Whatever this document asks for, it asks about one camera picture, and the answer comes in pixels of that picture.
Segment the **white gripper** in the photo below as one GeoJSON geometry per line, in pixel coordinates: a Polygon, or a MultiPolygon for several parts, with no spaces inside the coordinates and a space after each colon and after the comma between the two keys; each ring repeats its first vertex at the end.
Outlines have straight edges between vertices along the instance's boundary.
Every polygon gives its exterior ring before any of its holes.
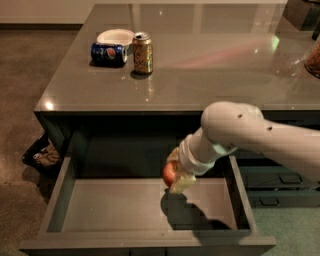
{"type": "Polygon", "coordinates": [[[169,191],[172,194],[184,192],[196,182],[194,175],[204,175],[214,166],[216,159],[217,153],[212,143],[203,134],[188,135],[179,148],[174,148],[166,159],[167,163],[179,160],[183,167],[178,163],[173,164],[173,178],[169,191]]]}

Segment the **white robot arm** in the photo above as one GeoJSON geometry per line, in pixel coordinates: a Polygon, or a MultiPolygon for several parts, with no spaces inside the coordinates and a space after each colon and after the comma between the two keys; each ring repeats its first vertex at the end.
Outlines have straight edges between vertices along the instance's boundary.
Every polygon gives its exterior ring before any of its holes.
{"type": "Polygon", "coordinates": [[[172,194],[180,194],[215,162],[238,149],[255,152],[302,176],[320,180],[320,131],[275,123],[255,106],[216,102],[202,113],[200,128],[168,156],[174,165],[172,194]]]}

